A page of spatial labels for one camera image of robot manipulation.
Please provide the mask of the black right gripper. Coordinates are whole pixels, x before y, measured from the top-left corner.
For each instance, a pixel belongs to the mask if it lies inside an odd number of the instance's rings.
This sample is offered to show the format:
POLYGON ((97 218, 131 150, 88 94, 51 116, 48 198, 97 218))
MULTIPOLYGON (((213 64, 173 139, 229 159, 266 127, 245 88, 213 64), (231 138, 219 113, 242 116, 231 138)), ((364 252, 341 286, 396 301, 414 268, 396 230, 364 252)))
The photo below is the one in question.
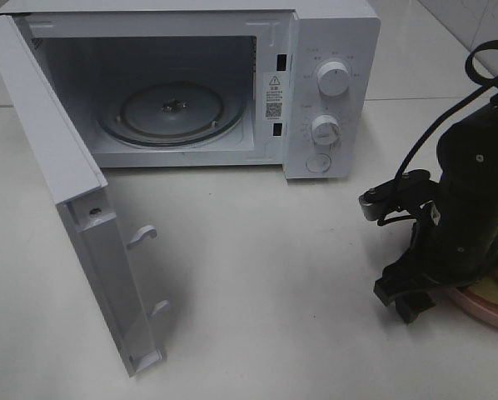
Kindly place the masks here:
POLYGON ((385 267, 373 292, 385 307, 395 302, 406 324, 433 308, 433 288, 458 288, 498 269, 498 197, 453 195, 422 200, 411 247, 385 267))

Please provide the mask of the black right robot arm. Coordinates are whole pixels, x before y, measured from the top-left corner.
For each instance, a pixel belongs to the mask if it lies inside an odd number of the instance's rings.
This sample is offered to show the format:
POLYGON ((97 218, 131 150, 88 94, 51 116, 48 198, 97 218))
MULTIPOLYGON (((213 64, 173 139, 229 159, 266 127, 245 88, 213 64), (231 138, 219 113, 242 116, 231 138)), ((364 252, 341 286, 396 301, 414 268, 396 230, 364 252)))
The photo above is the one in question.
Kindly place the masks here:
POLYGON ((498 269, 498 95, 453 124, 436 154, 438 182, 416 169, 359 198, 370 221, 402 211, 415 221, 410 246, 374 285, 405 323, 433 307, 433 289, 464 288, 498 269))

